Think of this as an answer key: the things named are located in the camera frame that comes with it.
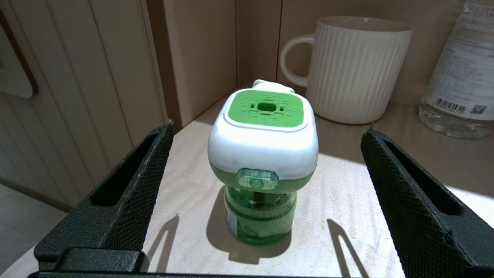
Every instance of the white shelf surface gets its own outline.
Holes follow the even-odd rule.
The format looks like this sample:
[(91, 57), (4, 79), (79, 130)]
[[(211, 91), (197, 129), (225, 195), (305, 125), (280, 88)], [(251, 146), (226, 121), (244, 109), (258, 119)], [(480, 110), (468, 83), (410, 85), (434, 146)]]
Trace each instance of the white shelf surface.
[[(143, 248), (151, 261), (149, 271), (404, 277), (360, 151), (369, 125), (342, 125), (317, 117), (318, 166), (298, 192), (291, 235), (265, 247), (234, 239), (224, 220), (223, 184), (207, 160), (207, 138), (223, 102), (174, 138)], [(391, 137), (494, 227), (493, 137), (447, 137), (424, 126), (416, 107), (397, 104), (389, 105), (374, 128)], [(336, 252), (331, 235), (340, 242), (341, 253)], [(2, 277), (26, 276), (36, 270), (31, 249)]]

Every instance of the qr code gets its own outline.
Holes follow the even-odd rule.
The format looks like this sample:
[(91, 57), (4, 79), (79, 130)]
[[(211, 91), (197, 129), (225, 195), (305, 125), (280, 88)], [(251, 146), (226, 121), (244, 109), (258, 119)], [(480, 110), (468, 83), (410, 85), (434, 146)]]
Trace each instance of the qr code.
[(475, 105), (470, 112), (470, 114), (482, 115), (482, 113), (487, 109), (487, 105)]

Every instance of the bottle label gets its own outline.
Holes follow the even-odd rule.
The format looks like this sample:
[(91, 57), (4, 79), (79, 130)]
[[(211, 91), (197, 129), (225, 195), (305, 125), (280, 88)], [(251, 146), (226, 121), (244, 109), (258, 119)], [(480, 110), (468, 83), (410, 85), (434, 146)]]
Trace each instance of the bottle label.
[(424, 100), (461, 118), (494, 120), (494, 57), (446, 44)]
[(225, 205), (226, 223), (234, 236), (237, 236), (237, 216)]

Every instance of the textured black plastic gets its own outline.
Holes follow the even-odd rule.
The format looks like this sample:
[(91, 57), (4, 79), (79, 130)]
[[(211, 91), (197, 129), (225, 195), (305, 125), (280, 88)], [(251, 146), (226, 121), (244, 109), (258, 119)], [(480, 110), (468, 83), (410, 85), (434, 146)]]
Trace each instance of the textured black plastic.
[(146, 272), (146, 254), (135, 250), (70, 248), (55, 264), (57, 272)]
[(40, 271), (73, 247), (141, 251), (173, 141), (151, 131), (34, 249)]
[(494, 274), (486, 222), (388, 136), (370, 128), (361, 149), (407, 277)]

